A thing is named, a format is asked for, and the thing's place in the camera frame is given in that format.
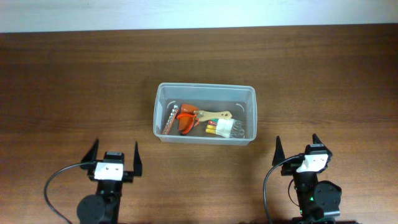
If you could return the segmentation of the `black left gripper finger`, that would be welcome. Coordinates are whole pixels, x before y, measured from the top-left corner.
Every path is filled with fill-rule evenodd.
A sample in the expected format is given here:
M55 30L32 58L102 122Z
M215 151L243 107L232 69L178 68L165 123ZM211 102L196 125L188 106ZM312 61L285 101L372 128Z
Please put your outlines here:
M133 168L134 168L134 173L135 174L141 174L142 173L142 161L141 161L141 157L139 155L138 142L135 143L135 147L134 147Z
M93 162L97 158L98 153L98 146L99 146L99 139L96 139L91 146L90 150L85 154L81 162Z

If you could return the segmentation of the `pack of coloured bits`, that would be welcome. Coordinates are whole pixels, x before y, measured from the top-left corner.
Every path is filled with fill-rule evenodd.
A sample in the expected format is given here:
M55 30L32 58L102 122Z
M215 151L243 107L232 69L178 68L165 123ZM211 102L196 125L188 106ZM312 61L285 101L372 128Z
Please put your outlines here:
M236 119L209 120L205 132L224 138L244 138L245 135L243 122Z

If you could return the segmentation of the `orange scraper wooden handle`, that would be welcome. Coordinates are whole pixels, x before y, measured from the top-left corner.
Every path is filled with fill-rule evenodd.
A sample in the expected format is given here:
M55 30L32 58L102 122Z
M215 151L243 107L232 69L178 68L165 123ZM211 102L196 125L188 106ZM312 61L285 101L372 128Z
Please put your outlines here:
M209 112L205 110L200 110L196 106L189 104L182 104L180 113L195 113L198 115L199 122L209 121L211 119L231 119L232 114L229 111L222 112Z

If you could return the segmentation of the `red handled cutting pliers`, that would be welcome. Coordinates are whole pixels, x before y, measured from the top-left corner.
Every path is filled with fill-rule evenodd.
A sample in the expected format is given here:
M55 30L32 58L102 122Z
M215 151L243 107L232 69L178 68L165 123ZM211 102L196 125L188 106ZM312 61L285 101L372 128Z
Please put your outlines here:
M178 130L182 136L187 135L193 128L199 125L199 118L195 113L180 113L177 119L179 121Z

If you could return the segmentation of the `clear plastic container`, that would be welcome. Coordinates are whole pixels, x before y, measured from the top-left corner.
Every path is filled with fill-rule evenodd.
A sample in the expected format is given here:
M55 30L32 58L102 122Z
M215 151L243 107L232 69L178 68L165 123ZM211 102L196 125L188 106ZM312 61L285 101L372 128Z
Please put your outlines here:
M174 121L170 132L164 128L175 105L192 105L199 110L224 112L240 120L244 134L240 138L224 138L206 133L207 122L198 123L188 134L182 136L178 121ZM220 85L203 83L161 83L158 87L155 105L153 132L163 142L187 144L220 144L246 146L257 135L257 99L251 86Z

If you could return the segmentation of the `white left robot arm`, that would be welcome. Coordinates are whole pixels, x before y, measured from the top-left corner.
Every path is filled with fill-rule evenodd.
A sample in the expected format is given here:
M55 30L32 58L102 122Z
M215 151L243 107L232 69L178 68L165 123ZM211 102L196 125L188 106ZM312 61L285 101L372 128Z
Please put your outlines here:
M102 160L97 158L99 140L81 160L80 168L97 183L96 192L81 199L76 214L80 223L117 223L124 183L132 183L142 175L142 161L138 143L134 146L133 170L124 169L124 153L107 151Z

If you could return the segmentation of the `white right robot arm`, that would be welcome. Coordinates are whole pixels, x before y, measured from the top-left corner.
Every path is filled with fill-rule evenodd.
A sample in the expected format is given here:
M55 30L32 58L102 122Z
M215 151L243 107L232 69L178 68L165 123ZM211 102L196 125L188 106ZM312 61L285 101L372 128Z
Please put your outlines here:
M291 176L297 194L300 216L292 223L334 223L340 215L342 189L328 180L319 181L331 161L332 152L316 134L303 153L286 158L280 137L276 137L272 166L281 168L282 176Z

